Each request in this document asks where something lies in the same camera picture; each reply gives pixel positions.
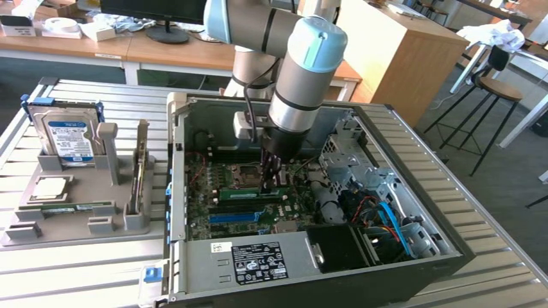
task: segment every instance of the black cable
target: black cable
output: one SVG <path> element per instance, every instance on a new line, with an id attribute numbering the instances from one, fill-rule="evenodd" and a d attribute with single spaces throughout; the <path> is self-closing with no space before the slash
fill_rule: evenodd
<path id="1" fill-rule="evenodd" d="M 245 102 L 248 104 L 249 117 L 251 117 L 251 143 L 257 142 L 257 123 L 255 122 L 255 112 L 253 112 L 253 106 L 251 105 L 248 89 L 252 86 L 252 84 L 257 82 L 260 78 L 267 76 L 267 74 L 272 71 L 272 69 L 275 68 L 279 62 L 280 62 L 280 58 L 277 58 L 276 61 L 273 61 L 273 64 L 268 68 L 268 70 L 265 70 L 264 73 L 261 73 L 261 75 L 259 75 L 259 77 L 256 77 L 256 79 L 253 79 L 243 88 L 243 97 L 245 98 Z"/>
<path id="2" fill-rule="evenodd" d="M 300 165 L 300 167 L 296 169 L 293 173 L 293 178 L 297 176 L 299 171 L 317 158 L 317 156 L 313 156 L 312 158 L 307 159 L 307 161 Z"/>
<path id="3" fill-rule="evenodd" d="M 324 204 L 321 204 L 321 207 L 317 210 L 320 211 L 324 208 L 324 206 L 328 205 L 329 203 L 335 204 L 336 207 L 341 207 L 337 201 L 329 200 L 329 201 L 325 201 Z"/>
<path id="4" fill-rule="evenodd" d="M 317 182 L 317 183 L 320 183 L 320 185 L 321 185 L 323 188 L 329 188 L 329 185 L 327 185 L 327 184 L 325 184 L 323 181 L 320 181 L 320 180 L 309 180 L 308 182 L 309 182 L 309 184 L 312 184 L 313 182 Z"/>

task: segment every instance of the monitor stand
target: monitor stand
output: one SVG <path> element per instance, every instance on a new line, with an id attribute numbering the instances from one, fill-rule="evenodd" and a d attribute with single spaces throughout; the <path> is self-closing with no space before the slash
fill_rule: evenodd
<path id="1" fill-rule="evenodd" d="M 184 30 L 169 27 L 169 21 L 165 26 L 153 26 L 145 30 L 147 36 L 164 44 L 183 44 L 188 41 L 188 34 Z"/>

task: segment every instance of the chair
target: chair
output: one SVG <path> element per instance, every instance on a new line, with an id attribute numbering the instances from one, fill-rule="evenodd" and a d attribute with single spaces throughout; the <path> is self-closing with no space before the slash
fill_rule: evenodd
<path id="1" fill-rule="evenodd" d="M 439 8 L 431 7 L 429 15 L 427 17 L 431 18 L 433 21 L 436 21 L 436 17 L 439 15 L 445 16 L 444 23 L 441 24 L 443 26 L 445 26 L 447 17 L 449 16 L 449 13 L 447 13 L 444 10 L 440 10 Z"/>
<path id="2" fill-rule="evenodd" d="M 424 14 L 428 17 L 432 5 L 421 2 L 421 0 L 417 0 L 417 2 L 415 2 L 413 4 L 413 10 L 416 11 L 417 9 L 420 9 L 419 13 Z"/>
<path id="3" fill-rule="evenodd" d="M 513 103 L 513 104 L 512 104 L 512 107 L 511 107 L 511 110 L 508 111 L 508 114 L 507 114 L 507 116 L 504 117 L 504 119 L 503 119 L 503 121 L 501 121 L 501 124 L 500 124 L 500 126 L 499 126 L 499 129 L 496 130 L 496 133 L 495 133 L 495 135 L 493 135 L 493 137 L 492 137 L 492 139 L 491 139 L 491 141 L 489 141 L 489 144 L 488 144 L 487 147 L 485 147 L 485 150 L 484 150 L 484 151 L 480 150 L 479 153 L 471 152 L 471 153 L 475 153 L 475 154 L 480 155 L 480 159 L 479 159 L 479 161 L 477 161 L 477 163 L 476 163 L 476 165 L 475 165 L 475 167 L 473 167 L 471 176 L 472 176 L 472 175 L 475 174 L 475 172 L 477 171 L 477 168 L 480 167 L 480 164 L 483 163 L 483 160 L 484 160 L 484 158 L 485 158 L 485 156 L 487 156 L 487 153 L 488 153 L 489 150 L 491 150 L 491 147 L 492 147 L 492 145 L 493 145 L 493 143 L 495 143 L 495 140 L 496 140 L 496 138 L 499 137 L 499 134 L 500 134 L 500 132 L 501 132 L 501 130 L 503 130 L 503 127 L 504 127 L 504 125 L 505 125 L 505 123 L 507 123 L 507 121 L 508 121 L 508 119 L 509 119 L 509 117 L 511 117 L 511 115 L 512 115 L 512 113 L 513 113 L 513 110 L 515 110 L 516 107 L 517 107 L 517 103 L 519 103 L 520 100 L 523 99 L 523 95 L 521 95 L 519 89 L 516 89 L 515 87 L 512 87 L 509 84 L 507 84 L 507 83 L 504 83 L 504 82 L 501 82 L 501 81 L 499 81 L 499 80 L 495 80 L 495 79 L 487 77 L 487 75 L 489 74 L 489 71 L 491 71 L 492 69 L 495 69 L 495 70 L 499 71 L 499 72 L 504 70 L 504 67 L 505 67 L 507 64 L 508 64 L 508 59 L 509 59 L 509 54 L 508 54 L 503 49 L 500 49 L 497 46 L 493 46 L 492 51 L 491 51 L 489 58 L 488 58 L 488 60 L 487 60 L 487 65 L 485 65 L 484 69 L 479 70 L 479 71 L 472 75 L 472 83 L 473 83 L 472 88 L 471 88 L 471 89 L 468 90 L 468 92 L 463 95 L 463 97 L 459 98 L 459 100 L 455 102 L 455 104 L 449 107 L 449 109 L 444 112 L 444 114 L 436 119 L 436 121 L 428 126 L 428 128 L 427 128 L 427 130 L 425 130 L 425 133 L 427 133 L 427 132 L 432 129 L 432 127 L 435 127 L 437 124 L 441 125 L 441 126 L 447 126 L 447 127 L 449 127 L 449 128 L 453 129 L 453 132 L 451 133 L 449 137 L 448 137 L 448 138 L 444 140 L 444 142 L 441 143 L 441 146 L 439 147 L 440 149 L 441 149 L 445 145 L 452 146 L 452 145 L 449 144 L 449 141 L 451 141 L 451 139 L 455 137 L 455 135 L 456 135 L 457 132 L 465 132 L 465 133 L 468 133 L 468 134 L 467 134 L 467 137 L 464 138 L 464 141 L 463 141 L 461 144 L 460 144 L 460 146 L 459 146 L 459 147 L 455 146 L 455 148 L 457 148 L 457 149 L 460 150 L 460 149 L 463 148 L 464 144 L 467 143 L 467 141 L 469 140 L 469 138 L 471 138 L 471 137 L 473 138 L 473 136 L 472 136 L 472 135 L 473 135 L 473 132 L 476 131 L 477 127 L 480 126 L 480 124 L 481 124 L 483 120 L 485 119 L 489 111 L 493 109 L 493 107 L 495 107 L 496 102 L 499 101 L 499 99 L 500 99 L 500 98 L 504 98 L 504 99 L 509 100 L 509 101 Z M 476 88 L 480 88 L 480 89 L 488 91 L 488 94 L 487 94 L 487 96 L 483 98 L 483 100 L 481 100 L 481 102 L 477 104 L 477 106 L 473 108 L 472 112 L 467 115 L 467 117 L 465 117 L 465 119 L 463 120 L 463 122 L 460 123 L 460 125 L 455 128 L 455 127 L 452 127 L 452 126 L 448 126 L 448 125 L 444 125 L 444 124 L 439 123 L 440 120 L 449 114 L 449 112 L 455 109 L 455 107 L 461 103 L 461 101 L 464 100 L 464 98 L 472 93 L 472 91 L 473 91 Z M 477 121 L 477 123 L 475 124 L 472 130 L 471 130 L 469 132 L 461 130 L 461 128 L 464 127 L 465 123 L 468 122 L 468 120 L 471 119 L 471 117 L 473 116 L 473 114 L 476 113 L 476 111 L 479 111 L 479 109 L 481 108 L 481 106 L 485 104 L 487 100 L 488 100 L 488 99 L 491 98 L 491 96 L 493 96 L 493 95 L 496 96 L 496 98 L 495 98 L 491 106 L 487 108 L 484 114 L 481 115 L 481 118 L 480 118 L 480 120 Z"/>

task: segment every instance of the computer monitor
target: computer monitor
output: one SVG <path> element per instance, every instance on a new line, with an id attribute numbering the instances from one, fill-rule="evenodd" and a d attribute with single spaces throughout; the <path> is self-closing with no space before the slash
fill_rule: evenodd
<path id="1" fill-rule="evenodd" d="M 165 21 L 165 26 L 145 30 L 147 36 L 167 44 L 181 44 L 187 33 L 169 28 L 169 22 L 204 23 L 207 0 L 101 0 L 101 13 Z"/>

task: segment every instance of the blue hard drive label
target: blue hard drive label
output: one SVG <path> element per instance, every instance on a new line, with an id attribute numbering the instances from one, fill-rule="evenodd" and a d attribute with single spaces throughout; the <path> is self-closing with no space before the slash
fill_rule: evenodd
<path id="1" fill-rule="evenodd" d="M 89 162 L 93 159 L 88 126 L 77 121 L 49 121 L 49 132 L 57 155 L 67 162 Z"/>

